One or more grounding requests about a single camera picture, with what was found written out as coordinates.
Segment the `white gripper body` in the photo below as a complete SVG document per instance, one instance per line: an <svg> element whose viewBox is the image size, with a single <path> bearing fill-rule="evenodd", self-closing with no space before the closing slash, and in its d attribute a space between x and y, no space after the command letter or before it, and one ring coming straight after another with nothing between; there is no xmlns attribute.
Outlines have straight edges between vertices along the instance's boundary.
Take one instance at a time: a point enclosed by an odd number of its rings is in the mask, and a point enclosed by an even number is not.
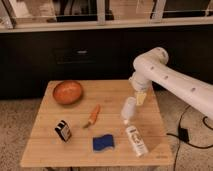
<svg viewBox="0 0 213 171"><path fill-rule="evenodd" d="M129 81L136 92L146 92L152 84L151 80L138 72L134 72L129 78Z"/></svg>

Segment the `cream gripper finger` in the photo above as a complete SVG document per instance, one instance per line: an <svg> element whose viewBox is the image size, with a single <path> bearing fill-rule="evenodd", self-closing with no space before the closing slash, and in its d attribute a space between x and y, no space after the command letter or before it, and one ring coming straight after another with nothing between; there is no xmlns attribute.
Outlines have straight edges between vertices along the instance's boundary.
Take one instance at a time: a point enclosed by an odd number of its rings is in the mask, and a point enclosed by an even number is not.
<svg viewBox="0 0 213 171"><path fill-rule="evenodd" d="M144 101L145 101L145 99L146 99L146 96L147 96L147 93L146 93L146 92L142 92L142 91L136 92L136 93L135 93L136 105L137 105L137 106L141 106L141 105L144 103Z"/></svg>

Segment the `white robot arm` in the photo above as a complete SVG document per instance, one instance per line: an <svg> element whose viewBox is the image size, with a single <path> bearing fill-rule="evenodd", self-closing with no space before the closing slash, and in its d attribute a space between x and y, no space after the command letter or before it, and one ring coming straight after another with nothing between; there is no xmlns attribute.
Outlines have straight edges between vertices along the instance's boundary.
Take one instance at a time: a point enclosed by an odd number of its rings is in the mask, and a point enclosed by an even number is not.
<svg viewBox="0 0 213 171"><path fill-rule="evenodd" d="M137 56L130 77L132 87L136 92L146 92L151 82L155 82L213 120L213 85L169 68L168 60L169 55L162 47Z"/></svg>

